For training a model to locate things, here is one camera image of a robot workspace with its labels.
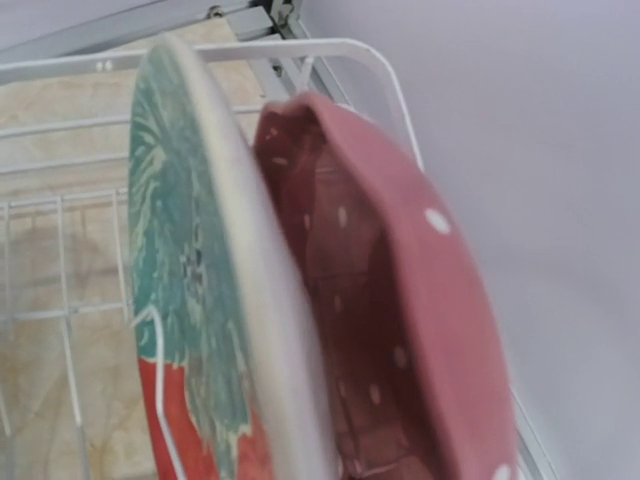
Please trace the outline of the red teal floral plate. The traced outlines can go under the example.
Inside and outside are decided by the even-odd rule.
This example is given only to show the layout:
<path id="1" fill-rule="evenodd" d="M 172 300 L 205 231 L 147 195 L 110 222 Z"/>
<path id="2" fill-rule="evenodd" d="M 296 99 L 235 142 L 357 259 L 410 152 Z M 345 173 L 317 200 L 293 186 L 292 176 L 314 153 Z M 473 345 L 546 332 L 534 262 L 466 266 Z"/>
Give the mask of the red teal floral plate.
<path id="1" fill-rule="evenodd" d="M 131 107 L 133 327 L 162 479 L 336 479 L 321 348 L 264 177 L 201 56 L 161 37 Z"/>

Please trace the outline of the red polka dot plate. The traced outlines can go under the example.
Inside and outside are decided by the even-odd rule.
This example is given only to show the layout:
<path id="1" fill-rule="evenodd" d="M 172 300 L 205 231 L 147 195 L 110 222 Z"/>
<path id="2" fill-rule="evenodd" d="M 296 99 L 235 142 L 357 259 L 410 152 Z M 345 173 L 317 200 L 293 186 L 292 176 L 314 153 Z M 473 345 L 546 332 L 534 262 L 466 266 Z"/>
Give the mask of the red polka dot plate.
<path id="1" fill-rule="evenodd" d="M 311 301 L 342 479 L 514 479 L 498 329 L 444 202 L 385 131 L 316 93 L 254 154 Z"/>

